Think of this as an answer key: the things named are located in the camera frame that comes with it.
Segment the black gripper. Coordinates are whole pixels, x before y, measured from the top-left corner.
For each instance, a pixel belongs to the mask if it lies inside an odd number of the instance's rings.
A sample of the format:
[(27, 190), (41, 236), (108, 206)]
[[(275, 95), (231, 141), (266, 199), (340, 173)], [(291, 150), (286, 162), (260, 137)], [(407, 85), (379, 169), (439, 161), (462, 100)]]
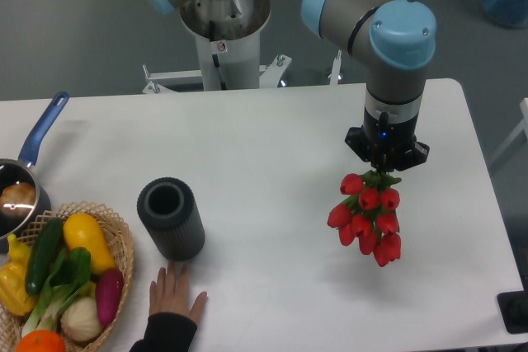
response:
[(427, 161), (430, 147), (417, 141), (415, 129), (418, 115), (402, 123), (391, 123), (383, 112), (376, 119), (364, 112), (361, 127), (350, 127), (346, 145), (376, 171), (404, 171)]

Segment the black sleeved forearm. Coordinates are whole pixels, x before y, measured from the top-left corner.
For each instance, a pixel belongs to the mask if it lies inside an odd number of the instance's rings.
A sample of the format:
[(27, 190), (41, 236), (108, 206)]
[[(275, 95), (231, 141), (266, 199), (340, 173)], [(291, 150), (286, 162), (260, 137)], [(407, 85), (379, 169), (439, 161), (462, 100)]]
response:
[(130, 352), (187, 352), (196, 331), (197, 324), (188, 317), (156, 313), (148, 318), (144, 337), (132, 345)]

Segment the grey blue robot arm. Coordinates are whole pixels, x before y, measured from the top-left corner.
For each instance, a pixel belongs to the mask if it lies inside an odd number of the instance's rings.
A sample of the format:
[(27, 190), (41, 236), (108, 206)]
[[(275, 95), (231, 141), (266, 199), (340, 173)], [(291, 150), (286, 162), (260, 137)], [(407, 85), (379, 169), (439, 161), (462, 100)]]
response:
[[(260, 85), (260, 33), (270, 0), (149, 0), (178, 10), (195, 36), (204, 89)], [(424, 0), (302, 0), (303, 23), (367, 70), (364, 121), (346, 144), (381, 172), (424, 163), (429, 148), (415, 128), (427, 65), (436, 48), (436, 19)]]

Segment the person's bare hand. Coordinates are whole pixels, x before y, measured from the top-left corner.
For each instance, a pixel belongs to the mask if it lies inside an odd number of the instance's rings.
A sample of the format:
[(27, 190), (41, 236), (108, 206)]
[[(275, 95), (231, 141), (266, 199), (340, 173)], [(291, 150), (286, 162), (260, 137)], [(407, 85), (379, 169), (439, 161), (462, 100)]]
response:
[(166, 267), (158, 272), (158, 277), (149, 286), (150, 316), (160, 313), (173, 313), (192, 320), (196, 325), (205, 311), (208, 293), (202, 291), (190, 303), (190, 271), (184, 265), (177, 271), (174, 261), (169, 261)]

